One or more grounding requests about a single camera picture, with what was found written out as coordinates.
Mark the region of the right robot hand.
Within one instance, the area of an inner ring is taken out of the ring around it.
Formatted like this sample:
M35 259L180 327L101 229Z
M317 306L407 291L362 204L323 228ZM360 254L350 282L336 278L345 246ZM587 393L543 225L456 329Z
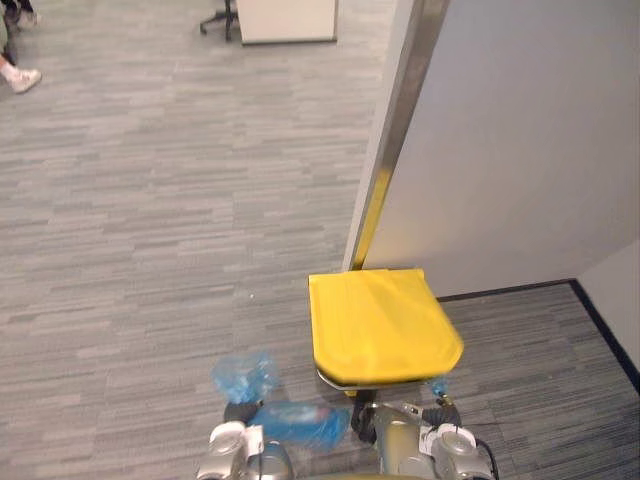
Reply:
M354 403L351 428L361 442L374 444L377 434L374 425L375 407L370 402L357 400Z

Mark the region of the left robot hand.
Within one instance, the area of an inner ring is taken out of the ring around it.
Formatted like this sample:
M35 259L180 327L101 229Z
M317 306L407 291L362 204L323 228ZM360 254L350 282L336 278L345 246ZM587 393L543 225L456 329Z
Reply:
M223 421L225 423L237 421L248 425L262 406L261 400L241 403L228 402L223 412Z

